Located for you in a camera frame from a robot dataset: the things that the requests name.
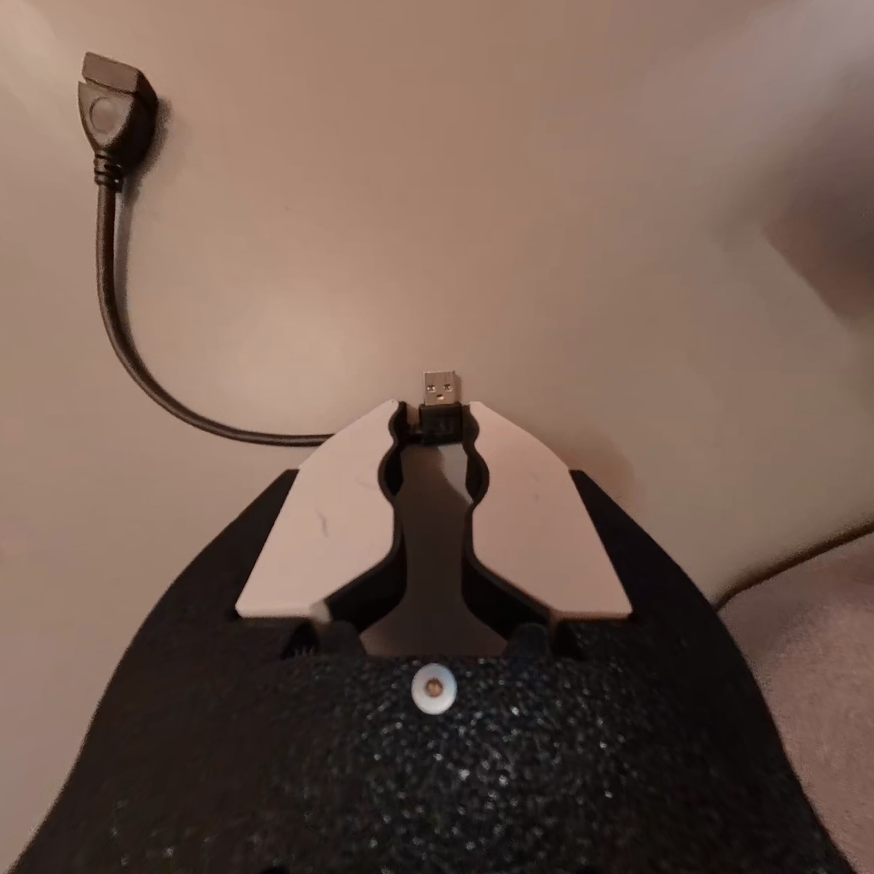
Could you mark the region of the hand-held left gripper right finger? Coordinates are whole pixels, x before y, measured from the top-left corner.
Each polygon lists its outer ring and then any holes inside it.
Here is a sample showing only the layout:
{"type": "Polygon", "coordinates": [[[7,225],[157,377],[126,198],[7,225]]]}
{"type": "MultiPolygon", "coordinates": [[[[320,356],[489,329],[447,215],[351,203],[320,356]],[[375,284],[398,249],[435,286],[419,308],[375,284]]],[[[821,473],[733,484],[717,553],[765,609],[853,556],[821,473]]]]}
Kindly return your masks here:
{"type": "Polygon", "coordinates": [[[631,603],[570,468],[484,403],[469,412],[484,487],[471,506],[475,570],[549,621],[627,619],[631,603]]]}

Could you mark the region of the person's grey sweatshirt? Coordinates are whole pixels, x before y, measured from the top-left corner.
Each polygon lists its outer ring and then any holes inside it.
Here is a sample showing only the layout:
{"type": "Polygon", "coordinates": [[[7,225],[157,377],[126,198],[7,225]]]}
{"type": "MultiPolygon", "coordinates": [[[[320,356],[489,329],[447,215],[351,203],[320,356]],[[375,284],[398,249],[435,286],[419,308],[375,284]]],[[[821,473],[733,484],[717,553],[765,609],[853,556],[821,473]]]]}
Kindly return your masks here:
{"type": "Polygon", "coordinates": [[[872,534],[737,593],[719,614],[834,843],[872,872],[872,534]]]}

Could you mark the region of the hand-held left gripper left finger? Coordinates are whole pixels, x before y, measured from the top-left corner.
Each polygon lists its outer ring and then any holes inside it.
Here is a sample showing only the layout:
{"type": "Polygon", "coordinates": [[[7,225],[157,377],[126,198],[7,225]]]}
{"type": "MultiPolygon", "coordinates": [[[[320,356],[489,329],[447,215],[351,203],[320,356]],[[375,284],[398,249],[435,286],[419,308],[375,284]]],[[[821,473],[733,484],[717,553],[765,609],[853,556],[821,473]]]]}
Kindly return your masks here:
{"type": "Polygon", "coordinates": [[[377,621],[399,604],[406,429],[406,404],[387,400],[300,465],[235,604],[241,618],[377,621]]]}

